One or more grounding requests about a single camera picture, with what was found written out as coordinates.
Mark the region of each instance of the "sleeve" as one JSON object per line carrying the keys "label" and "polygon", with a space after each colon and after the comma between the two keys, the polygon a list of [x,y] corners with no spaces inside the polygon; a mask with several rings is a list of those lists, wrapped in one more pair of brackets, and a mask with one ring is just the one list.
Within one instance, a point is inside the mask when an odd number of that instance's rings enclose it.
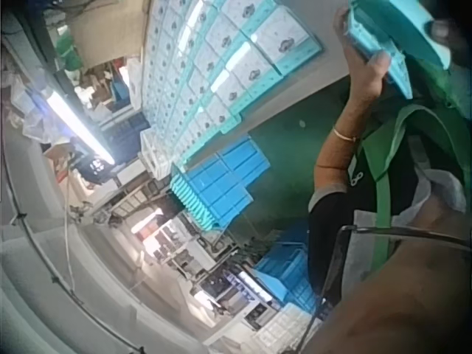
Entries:
{"label": "sleeve", "polygon": [[[333,255],[336,235],[341,227],[353,223],[353,210],[345,186],[333,185],[316,191],[310,206],[308,273],[313,291],[319,295]],[[343,252],[347,251],[348,244],[349,240],[343,240]],[[339,275],[339,281],[335,280],[339,286],[333,285],[333,289],[330,289],[336,294],[335,298],[341,296],[341,276],[342,274]]]}

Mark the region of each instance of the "blue bin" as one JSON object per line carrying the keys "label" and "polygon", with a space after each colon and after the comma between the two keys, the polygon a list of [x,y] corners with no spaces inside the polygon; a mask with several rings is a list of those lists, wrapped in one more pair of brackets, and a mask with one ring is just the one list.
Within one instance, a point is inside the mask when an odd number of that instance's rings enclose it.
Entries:
{"label": "blue bin", "polygon": [[254,267],[257,278],[282,304],[291,302],[314,313],[316,296],[308,277],[308,256],[302,244],[276,243]]}

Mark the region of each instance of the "bangle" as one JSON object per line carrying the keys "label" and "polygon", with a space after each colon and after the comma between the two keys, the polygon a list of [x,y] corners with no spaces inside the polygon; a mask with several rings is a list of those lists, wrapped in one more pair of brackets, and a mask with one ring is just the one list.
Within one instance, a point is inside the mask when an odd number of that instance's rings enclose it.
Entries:
{"label": "bangle", "polygon": [[350,138],[350,137],[348,137],[348,136],[344,136],[344,135],[342,135],[341,133],[339,133],[339,132],[336,130],[336,128],[333,128],[333,132],[334,132],[334,134],[335,134],[338,138],[340,138],[340,139],[342,139],[342,140],[344,140],[344,141],[346,141],[346,142],[354,142],[354,143],[356,143],[356,142],[358,141],[358,138],[357,138],[356,136],[354,136],[353,138]]}

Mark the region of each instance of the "cable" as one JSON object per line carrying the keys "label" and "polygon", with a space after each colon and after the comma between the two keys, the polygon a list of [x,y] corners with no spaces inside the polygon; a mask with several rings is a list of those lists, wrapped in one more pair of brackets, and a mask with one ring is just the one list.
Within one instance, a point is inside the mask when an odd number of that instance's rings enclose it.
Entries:
{"label": "cable", "polygon": [[26,214],[22,213],[20,210],[19,202],[18,199],[16,198],[15,195],[15,190],[13,187],[12,179],[10,176],[10,171],[7,166],[7,160],[5,156],[5,146],[4,146],[4,140],[3,136],[0,136],[0,150],[1,150],[1,162],[4,166],[4,171],[5,171],[5,177],[7,179],[7,185],[10,190],[11,194],[11,200],[13,204],[13,208],[17,214],[16,220],[18,223],[21,225],[21,228],[24,230],[25,235],[27,236],[27,239],[29,243],[31,244],[31,247],[33,247],[34,251],[36,254],[39,256],[41,262],[46,266],[49,274],[51,275],[52,282],[54,284],[59,285],[59,287],[66,293],[66,295],[70,298],[73,303],[76,304],[76,306],[79,307],[79,309],[90,319],[95,323],[99,328],[101,328],[104,332],[106,332],[108,335],[110,335],[112,338],[116,339],[120,343],[124,344],[126,347],[132,349],[134,352],[139,353],[139,354],[145,354],[145,349],[144,347],[138,347],[135,344],[131,343],[129,340],[123,338],[120,334],[112,330],[104,321],[101,319],[97,318],[85,305],[84,303],[75,295],[75,293],[71,290],[69,285],[62,279],[62,276],[60,273],[57,271],[57,269],[54,267],[54,265],[51,263],[49,258],[44,254],[44,251],[41,249],[41,247],[38,245],[36,242],[35,238],[32,236],[32,232],[30,231],[30,228],[28,227],[27,222],[25,221]]}
{"label": "cable", "polygon": [[69,270],[69,277],[71,278],[71,285],[72,291],[75,293],[75,280],[74,280],[74,273],[72,272],[72,265],[71,265],[71,256],[69,252],[69,189],[70,189],[70,181],[71,181],[71,174],[69,169],[69,159],[67,159],[67,182],[66,182],[66,197],[64,201],[64,239],[66,241],[66,259],[67,259],[67,268]]}
{"label": "cable", "polygon": [[23,29],[19,29],[18,31],[15,31],[15,32],[5,32],[4,30],[1,31],[2,35],[17,35],[22,32],[24,32]]}

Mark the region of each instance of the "green strap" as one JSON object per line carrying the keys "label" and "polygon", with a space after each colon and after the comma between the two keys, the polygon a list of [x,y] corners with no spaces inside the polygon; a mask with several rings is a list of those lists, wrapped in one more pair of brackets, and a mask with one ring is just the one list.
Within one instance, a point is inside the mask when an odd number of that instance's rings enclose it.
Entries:
{"label": "green strap", "polygon": [[[463,118],[451,110],[437,110],[439,114],[436,114],[421,105],[409,105],[400,110],[397,119],[382,125],[362,143],[367,164],[376,183],[377,215],[375,225],[377,227],[390,227],[391,225],[390,183],[387,171],[405,136],[406,119],[415,112],[427,114],[416,114],[414,119],[410,119],[409,122],[429,136],[446,153],[456,158],[464,173],[466,198],[468,202],[470,200],[471,162],[468,154],[471,151],[471,139]],[[378,237],[375,240],[372,271],[378,270],[386,262],[388,245],[387,239]]]}

